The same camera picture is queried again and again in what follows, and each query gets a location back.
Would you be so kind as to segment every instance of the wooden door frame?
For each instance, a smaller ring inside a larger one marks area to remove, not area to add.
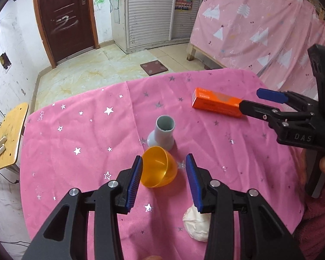
[[[45,28],[43,26],[39,0],[33,0],[33,2],[34,2],[34,11],[35,11],[37,27],[38,27],[38,31],[40,32],[43,46],[45,48],[45,51],[47,53],[47,56],[48,56],[48,59],[49,59],[49,62],[51,64],[52,68],[56,68],[56,61],[53,57],[52,50],[50,48],[49,41],[47,39],[47,34],[46,34]],[[91,33],[92,33],[93,41],[94,41],[94,48],[99,49],[100,45],[99,45],[99,39],[98,39],[97,31],[96,31],[93,0],[88,0],[88,13],[89,13],[89,18],[90,18]]]

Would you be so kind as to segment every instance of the green paint drawing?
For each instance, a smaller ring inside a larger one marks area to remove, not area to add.
[[[95,0],[94,5],[96,5],[98,7],[98,9],[100,9],[99,5],[103,4],[104,2],[105,2],[105,0]]]

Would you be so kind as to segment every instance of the pink bed sheet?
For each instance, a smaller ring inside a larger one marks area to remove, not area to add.
[[[204,0],[190,42],[269,89],[317,95],[307,49],[325,46],[325,21],[307,0]]]
[[[272,104],[257,98],[256,90],[264,85],[253,72],[226,68],[120,83],[58,101],[30,115],[21,153],[21,198],[30,236],[68,190],[96,190],[130,168],[135,156],[147,149],[146,138],[163,114],[176,121],[171,153],[180,169],[165,187],[141,185],[131,212],[119,215],[126,260],[149,255],[203,259],[206,243],[191,239],[182,222],[192,205],[182,163],[188,153],[231,189],[258,189],[293,232],[304,203],[291,149],[276,142],[266,122],[193,109],[196,87]],[[94,259],[93,220],[90,214],[89,259]]]

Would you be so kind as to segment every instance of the brown door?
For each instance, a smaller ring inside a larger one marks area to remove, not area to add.
[[[94,46],[88,0],[38,0],[56,62]]]

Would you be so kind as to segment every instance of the orange plastic bowl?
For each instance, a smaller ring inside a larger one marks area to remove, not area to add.
[[[153,146],[142,155],[141,183],[146,187],[162,187],[177,175],[177,163],[172,155],[159,146]]]

